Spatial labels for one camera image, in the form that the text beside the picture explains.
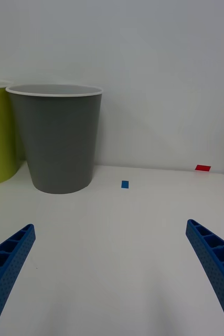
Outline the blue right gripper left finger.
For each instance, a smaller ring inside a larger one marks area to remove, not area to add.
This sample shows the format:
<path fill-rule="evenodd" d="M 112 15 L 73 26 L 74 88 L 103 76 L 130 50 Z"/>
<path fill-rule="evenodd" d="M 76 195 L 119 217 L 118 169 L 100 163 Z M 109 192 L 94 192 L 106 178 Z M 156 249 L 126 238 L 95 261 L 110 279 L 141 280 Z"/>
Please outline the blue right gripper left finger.
<path fill-rule="evenodd" d="M 0 244 L 0 316 L 35 239 L 34 225 L 28 224 Z"/>

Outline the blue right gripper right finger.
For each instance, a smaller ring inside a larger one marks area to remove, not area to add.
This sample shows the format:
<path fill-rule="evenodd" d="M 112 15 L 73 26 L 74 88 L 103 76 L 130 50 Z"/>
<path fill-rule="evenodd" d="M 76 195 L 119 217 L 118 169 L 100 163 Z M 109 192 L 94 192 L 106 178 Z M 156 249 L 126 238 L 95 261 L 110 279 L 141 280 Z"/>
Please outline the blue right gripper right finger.
<path fill-rule="evenodd" d="M 224 312 L 224 240 L 193 219 L 187 221 L 186 236 Z"/>

